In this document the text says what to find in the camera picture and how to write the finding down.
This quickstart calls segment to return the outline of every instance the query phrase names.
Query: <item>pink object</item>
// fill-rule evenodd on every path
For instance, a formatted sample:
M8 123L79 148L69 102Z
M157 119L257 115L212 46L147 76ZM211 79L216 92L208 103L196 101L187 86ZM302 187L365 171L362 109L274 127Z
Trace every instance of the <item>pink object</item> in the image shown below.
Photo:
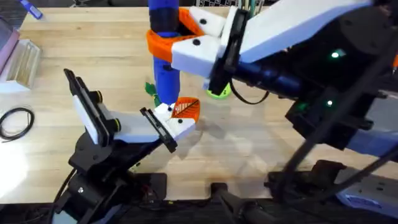
M10 57L14 47L16 46L19 38L19 33L17 31L12 31L12 34L6 40L6 44L0 49L0 72L3 70L8 58Z

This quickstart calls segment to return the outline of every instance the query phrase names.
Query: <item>orange bracket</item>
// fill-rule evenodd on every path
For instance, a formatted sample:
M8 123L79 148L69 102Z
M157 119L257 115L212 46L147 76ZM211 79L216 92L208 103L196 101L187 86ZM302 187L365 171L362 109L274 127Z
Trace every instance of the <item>orange bracket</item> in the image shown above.
M147 43L148 43L148 50L149 52L160 59L163 59L167 62L172 62L172 47L173 44L187 40L191 38L195 38L201 35L205 35L205 33L199 28L196 22L192 19L189 15L188 9L180 8L178 10L178 17L180 18L180 22L188 28L191 32L195 35L187 35L187 36L180 36L180 37L172 37L172 38L163 38L157 35L154 31L148 30L147 32Z

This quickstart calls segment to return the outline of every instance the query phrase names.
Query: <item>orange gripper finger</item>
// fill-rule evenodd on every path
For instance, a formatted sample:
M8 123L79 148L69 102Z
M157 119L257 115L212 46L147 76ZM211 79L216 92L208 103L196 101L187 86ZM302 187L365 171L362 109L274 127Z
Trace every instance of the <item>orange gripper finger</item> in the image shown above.
M398 67L398 55L396 55L396 58L394 59L394 63L392 64L393 68L397 68Z
M154 31L148 30L147 43L149 52L160 59L167 62L172 62L172 47L175 42L187 40L197 37L197 35L188 35L181 37L163 38L157 35Z
M200 115L200 101L192 97L179 97L174 104L172 118L192 118L197 123Z
M178 16L180 18L180 22L195 35L163 38L157 35L152 30L148 30L146 35L149 52L153 56L163 59L170 63L172 62L173 59L172 46L174 43L182 40L192 39L198 37L199 35L204 35L204 32L199 28L196 22L189 15L188 9L182 9L182 8L179 9Z

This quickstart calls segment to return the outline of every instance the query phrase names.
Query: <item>wooden tabletop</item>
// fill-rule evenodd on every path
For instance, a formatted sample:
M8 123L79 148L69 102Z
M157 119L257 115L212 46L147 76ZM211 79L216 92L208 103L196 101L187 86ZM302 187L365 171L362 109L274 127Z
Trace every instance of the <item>wooden tabletop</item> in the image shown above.
M68 159L83 133L63 74L64 68L81 76L88 88L101 90L110 110L139 113L153 108L144 90L153 80L152 57L145 33L147 8L46 8L43 21L28 15L21 38L31 39L42 50L34 89L27 93L0 95L0 112L19 105L33 108L32 130L14 142L0 144L0 203L51 202L72 169ZM228 9L213 8L226 16ZM165 172L168 199L206 198L212 182L226 182L242 197L268 197L262 183L266 174L280 170L303 138L284 118L292 102L274 95L257 106L234 96L213 100L201 89L203 80L181 74L180 96L201 100L197 130L178 142L170 154L162 146L143 160L139 172ZM264 94L237 83L249 100ZM26 123L26 116L10 126ZM341 152L321 145L305 159L309 169L318 159L364 167L375 158L352 151ZM390 163L377 173L398 178L398 166Z

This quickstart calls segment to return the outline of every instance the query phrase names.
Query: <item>blue marker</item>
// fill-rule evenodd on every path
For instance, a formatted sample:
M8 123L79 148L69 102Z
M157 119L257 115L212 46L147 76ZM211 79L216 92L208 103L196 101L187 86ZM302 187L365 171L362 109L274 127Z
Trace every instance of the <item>blue marker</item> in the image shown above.
M148 0L150 28L161 37L179 35L179 0ZM162 103L171 105L180 93L180 71L173 69L169 62L154 57L156 91Z
M19 0L19 2L25 7L26 10L28 10L32 16L34 16L36 19L41 19L43 17L42 12L38 10L34 5L32 5L29 1L27 0Z

